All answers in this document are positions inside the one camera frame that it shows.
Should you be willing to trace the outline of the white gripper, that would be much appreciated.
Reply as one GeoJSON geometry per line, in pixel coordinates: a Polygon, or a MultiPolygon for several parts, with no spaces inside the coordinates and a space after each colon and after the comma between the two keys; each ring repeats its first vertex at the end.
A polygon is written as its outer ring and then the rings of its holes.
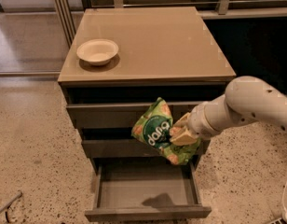
{"type": "Polygon", "coordinates": [[[186,146],[196,143],[198,136],[209,140],[226,128],[225,117],[223,100],[203,102],[174,123],[174,127],[170,129],[170,141],[176,146],[186,146]]]}

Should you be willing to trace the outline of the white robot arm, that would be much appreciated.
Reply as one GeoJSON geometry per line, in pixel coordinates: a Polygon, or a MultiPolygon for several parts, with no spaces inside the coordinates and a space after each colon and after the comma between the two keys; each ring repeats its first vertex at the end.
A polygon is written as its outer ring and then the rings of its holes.
{"type": "Polygon", "coordinates": [[[257,77],[237,77],[218,98],[203,102],[171,128],[170,141],[183,146],[222,131],[263,121],[287,132],[287,97],[257,77]]]}

